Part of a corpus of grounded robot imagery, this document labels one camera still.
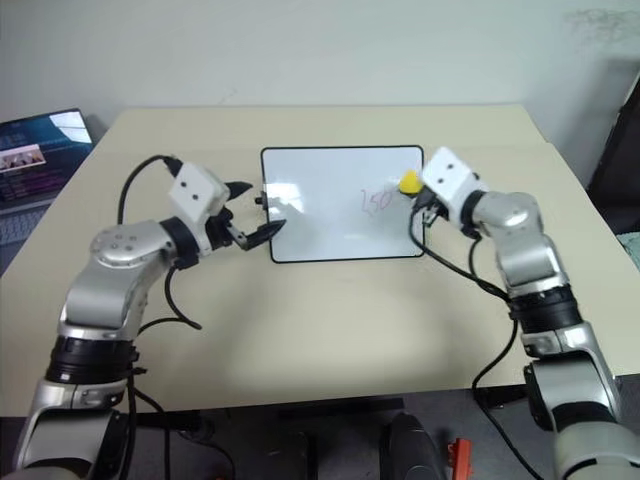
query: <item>beige table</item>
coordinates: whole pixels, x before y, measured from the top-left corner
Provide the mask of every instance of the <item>beige table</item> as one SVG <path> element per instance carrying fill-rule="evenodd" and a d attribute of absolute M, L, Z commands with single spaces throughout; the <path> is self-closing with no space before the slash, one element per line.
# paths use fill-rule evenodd
<path fill-rule="evenodd" d="M 113 224 L 120 187 L 141 160 L 173 153 L 225 180 L 257 186 L 231 204 L 246 230 L 266 146 L 453 147 L 496 190 L 528 191 L 543 209 L 584 316 L 615 373 L 640 370 L 640 275 L 553 146 L 520 107 L 140 109 L 125 112 L 62 192 L 1 286 L 1 411 L 27 412 L 55 339 L 66 290 L 97 231 Z M 139 177 L 128 221 L 171 215 L 171 178 Z M 436 224 L 433 248 L 464 264 L 469 241 Z M 479 270 L 498 281 L 490 242 Z M 141 388 L 168 409 L 461 388 L 503 346 L 505 307 L 427 258 L 276 265 L 267 247 L 218 251 L 180 272 L 175 297 L 204 324 L 164 325 L 137 345 Z M 169 313 L 154 288 L 146 319 Z M 489 378 L 521 382 L 516 348 Z"/>

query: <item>whiteboard black frame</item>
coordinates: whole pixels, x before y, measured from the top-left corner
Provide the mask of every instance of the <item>whiteboard black frame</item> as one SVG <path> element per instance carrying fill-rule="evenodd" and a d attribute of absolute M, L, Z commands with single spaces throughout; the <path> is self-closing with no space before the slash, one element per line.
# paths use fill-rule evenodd
<path fill-rule="evenodd" d="M 266 195 L 266 190 L 267 190 L 267 177 L 265 174 L 265 166 L 264 166 L 264 152 L 266 152 L 267 150 L 331 150 L 331 149 L 349 149 L 349 148 L 353 148 L 353 149 L 360 149 L 360 148 L 417 148 L 418 150 L 420 150 L 420 163 L 421 163 L 421 169 L 424 168 L 424 149 L 422 148 L 422 146 L 420 145 L 346 145 L 346 146 L 342 146 L 342 145 L 331 145 L 331 146 L 305 146 L 305 147 L 300 147 L 300 146 L 296 146 L 296 147 L 264 147 L 262 150 L 260 150 L 260 171 L 262 172 L 262 201 L 263 201 L 263 205 L 262 208 L 264 209 L 266 215 L 267 215 L 267 222 L 270 222 L 271 219 L 269 218 L 269 199 Z M 422 238 L 419 238 L 418 240 L 420 240 L 422 242 L 422 244 L 425 243 L 425 233 L 424 233 L 424 226 L 423 228 L 420 229 L 420 234 Z M 322 259 L 315 259 L 315 260 L 291 260 L 291 261 L 279 261 L 276 260 L 273 257 L 273 246 L 271 244 L 272 240 L 269 240 L 269 256 L 271 257 L 271 261 L 273 263 L 276 263 L 278 265 L 286 265 L 289 263 L 318 263 L 318 262 L 351 262 L 351 261 L 359 261 L 359 260 L 385 260 L 385 259 L 394 259 L 394 258 L 420 258 L 424 255 L 424 251 L 420 250 L 420 252 L 418 252 L 417 255 L 398 255 L 398 256 L 391 256 L 391 257 L 356 257 L 356 258 L 334 258 L 334 259 L 328 259 L 328 258 L 322 258 Z"/>

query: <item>whiteboard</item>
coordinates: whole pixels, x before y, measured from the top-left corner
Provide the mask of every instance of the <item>whiteboard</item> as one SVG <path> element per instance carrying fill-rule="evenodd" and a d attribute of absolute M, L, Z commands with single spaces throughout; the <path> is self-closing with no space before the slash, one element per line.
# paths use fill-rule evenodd
<path fill-rule="evenodd" d="M 411 199 L 397 185 L 420 171 L 419 146 L 265 148 L 267 217 L 286 220 L 271 240 L 276 263 L 414 257 Z M 412 225 L 424 240 L 421 216 Z"/>

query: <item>laptop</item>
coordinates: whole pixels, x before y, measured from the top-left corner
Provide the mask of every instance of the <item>laptop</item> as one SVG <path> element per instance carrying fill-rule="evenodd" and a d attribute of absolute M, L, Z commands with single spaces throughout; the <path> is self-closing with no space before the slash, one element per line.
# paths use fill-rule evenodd
<path fill-rule="evenodd" d="M 0 275 L 92 148 L 77 108 L 0 123 Z"/>

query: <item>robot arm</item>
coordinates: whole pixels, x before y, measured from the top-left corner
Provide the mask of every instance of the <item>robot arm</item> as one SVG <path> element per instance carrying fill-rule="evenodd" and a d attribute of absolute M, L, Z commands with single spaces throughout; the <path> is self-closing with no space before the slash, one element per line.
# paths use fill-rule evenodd
<path fill-rule="evenodd" d="M 206 169 L 183 164 L 170 197 L 177 215 L 118 225 L 91 243 L 89 263 L 62 308 L 51 362 L 38 382 L 8 478 L 111 478 L 126 445 L 124 416 L 113 409 L 124 396 L 133 345 L 147 293 L 169 268 L 189 268 L 217 248 L 249 250 L 284 222 L 245 235 L 231 223 L 227 200 L 251 185 L 225 184 Z"/>
<path fill-rule="evenodd" d="M 638 440 L 618 424 L 620 400 L 591 325 L 578 311 L 556 248 L 544 234 L 535 199 L 489 192 L 452 151 L 440 148 L 421 174 L 416 198 L 425 222 L 438 216 L 465 235 L 491 237 L 509 296 L 510 316 L 522 327 L 524 369 L 532 414 L 556 437 L 558 478 L 637 478 Z"/>

